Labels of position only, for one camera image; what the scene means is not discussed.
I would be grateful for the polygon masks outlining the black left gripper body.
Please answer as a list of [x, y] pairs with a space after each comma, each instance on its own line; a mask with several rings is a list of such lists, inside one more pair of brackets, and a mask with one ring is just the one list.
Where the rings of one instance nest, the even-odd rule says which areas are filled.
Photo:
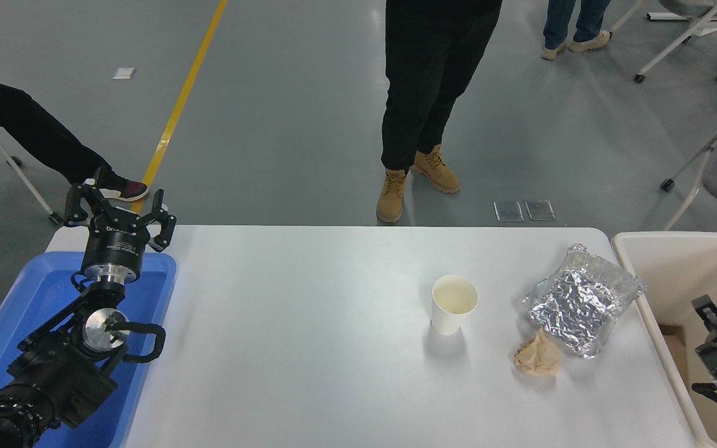
[[150, 235], [143, 224], [137, 224], [137, 220], [137, 213], [125, 209], [116, 209], [111, 215], [97, 213], [92, 216], [82, 269], [88, 271], [106, 264], [126, 267], [131, 271], [142, 269]]

